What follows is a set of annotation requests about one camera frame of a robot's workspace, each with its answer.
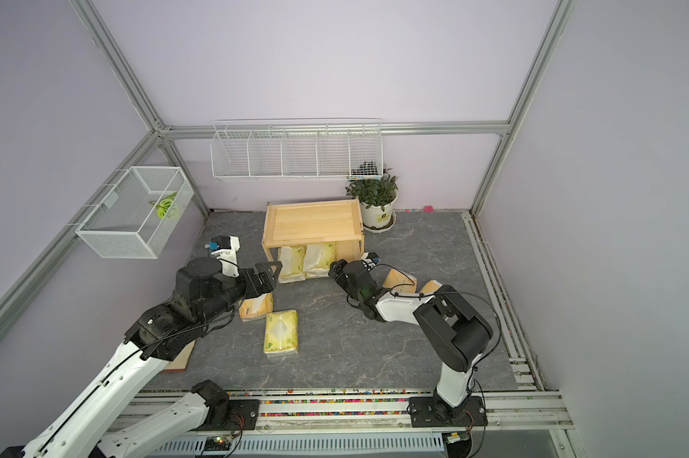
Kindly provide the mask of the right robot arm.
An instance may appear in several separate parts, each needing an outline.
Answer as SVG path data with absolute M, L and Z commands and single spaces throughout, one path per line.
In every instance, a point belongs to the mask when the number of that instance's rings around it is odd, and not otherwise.
M 440 378 L 430 398 L 409 400 L 413 427 L 483 424 L 484 403 L 472 398 L 474 366 L 487 356 L 493 338 L 488 321 L 452 286 L 436 284 L 428 293 L 402 295 L 372 278 L 377 259 L 331 263 L 328 276 L 346 292 L 349 304 L 369 319 L 419 326 L 441 360 Z

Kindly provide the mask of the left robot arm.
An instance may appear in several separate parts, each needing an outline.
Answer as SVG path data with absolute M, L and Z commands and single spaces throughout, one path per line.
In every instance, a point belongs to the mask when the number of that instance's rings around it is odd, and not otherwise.
M 172 296 L 145 311 L 126 331 L 108 364 L 44 431 L 4 457 L 145 457 L 198 427 L 241 431 L 228 393 L 212 381 L 193 386 L 181 400 L 115 434 L 108 429 L 134 397 L 190 343 L 228 326 L 235 307 L 272 292 L 281 263 L 265 261 L 224 275 L 226 261 L 202 257 L 176 273 Z

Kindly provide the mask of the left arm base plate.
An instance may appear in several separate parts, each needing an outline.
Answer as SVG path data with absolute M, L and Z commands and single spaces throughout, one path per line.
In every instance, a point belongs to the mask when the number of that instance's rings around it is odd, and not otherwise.
M 259 419 L 260 401 L 254 398 L 220 402 L 208 412 L 195 431 L 254 431 Z

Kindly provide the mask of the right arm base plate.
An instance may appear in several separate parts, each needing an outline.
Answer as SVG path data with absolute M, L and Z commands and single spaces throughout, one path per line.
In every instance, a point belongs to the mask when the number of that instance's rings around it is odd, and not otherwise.
M 411 397 L 407 407 L 413 427 L 486 427 L 488 418 L 482 397 L 468 396 L 460 405 L 450 406 L 437 394 Z

